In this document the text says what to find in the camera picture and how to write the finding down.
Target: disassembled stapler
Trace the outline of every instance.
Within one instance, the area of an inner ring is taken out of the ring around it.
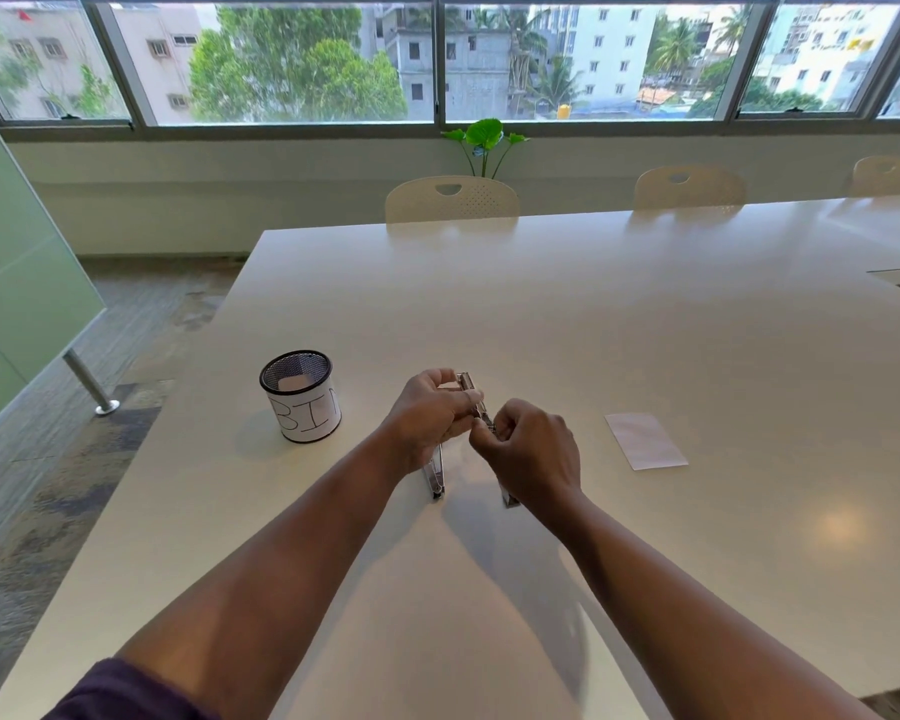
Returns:
[[[456,375],[456,384],[464,391],[476,389],[468,371],[461,371]],[[493,424],[493,419],[487,413],[487,407],[484,405],[484,402],[480,402],[473,408],[473,416],[479,418],[494,435],[497,433],[497,428]],[[444,493],[446,493],[446,484],[444,483],[444,449],[439,444],[433,451],[432,459],[424,465],[423,475],[427,479],[427,485],[433,494],[433,500],[439,500],[444,497]],[[500,485],[500,493],[504,499],[504,507],[513,508],[520,504],[520,501],[507,492],[502,484]]]

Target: person's left hand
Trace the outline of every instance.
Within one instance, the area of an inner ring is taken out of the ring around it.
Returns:
[[[439,388],[456,382],[452,368],[428,368],[407,382],[393,408],[380,425],[386,440],[406,459],[409,474],[430,462],[438,443],[467,432],[473,424],[473,408],[484,395],[473,388]]]

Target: hand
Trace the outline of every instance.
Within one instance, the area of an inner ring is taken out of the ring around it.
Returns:
[[[500,484],[545,525],[580,493],[580,450],[562,416],[510,399],[493,419],[494,435],[473,420],[470,445]]]
[[[395,444],[405,460],[401,477],[430,462],[439,443],[470,429],[473,408],[483,400],[482,391],[439,388],[457,380],[452,368],[429,368],[414,376],[380,425],[390,444]]]

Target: paper piece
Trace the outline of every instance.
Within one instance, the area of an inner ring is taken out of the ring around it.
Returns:
[[[634,470],[690,464],[653,414],[607,414],[605,417]]]
[[[305,373],[299,373],[295,376],[284,376],[276,383],[276,388],[281,392],[296,392],[299,389],[306,389],[313,384],[313,379]]]

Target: person's right hand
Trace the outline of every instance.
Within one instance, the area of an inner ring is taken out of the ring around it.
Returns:
[[[580,450],[562,416],[510,399],[493,419],[497,434],[474,419],[470,445],[500,484],[541,522],[580,492]]]

